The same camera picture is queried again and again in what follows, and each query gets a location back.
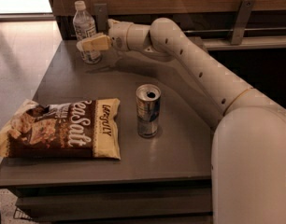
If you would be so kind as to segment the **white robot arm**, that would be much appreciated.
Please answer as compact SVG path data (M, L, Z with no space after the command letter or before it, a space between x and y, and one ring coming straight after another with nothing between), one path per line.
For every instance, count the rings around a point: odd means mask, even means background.
M81 51L177 59L218 111L211 153L214 224L286 224L286 109L195 45L170 19L109 21Z

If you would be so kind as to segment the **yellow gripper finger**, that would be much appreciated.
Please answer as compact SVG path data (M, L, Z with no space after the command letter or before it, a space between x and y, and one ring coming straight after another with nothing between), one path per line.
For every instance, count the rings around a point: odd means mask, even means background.
M93 50L102 50L105 46L103 41L103 33L98 33L93 37L87 37L80 40L77 43L77 48L79 51L93 51Z
M108 50L111 48L111 40L108 35L89 37L81 41L81 46L84 51Z

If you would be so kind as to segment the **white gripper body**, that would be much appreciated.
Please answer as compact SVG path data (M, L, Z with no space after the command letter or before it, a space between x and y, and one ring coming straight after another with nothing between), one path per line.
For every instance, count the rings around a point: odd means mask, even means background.
M108 35L111 39L112 46L116 50L129 51L127 44L127 36L132 22L128 21L116 21L108 19Z

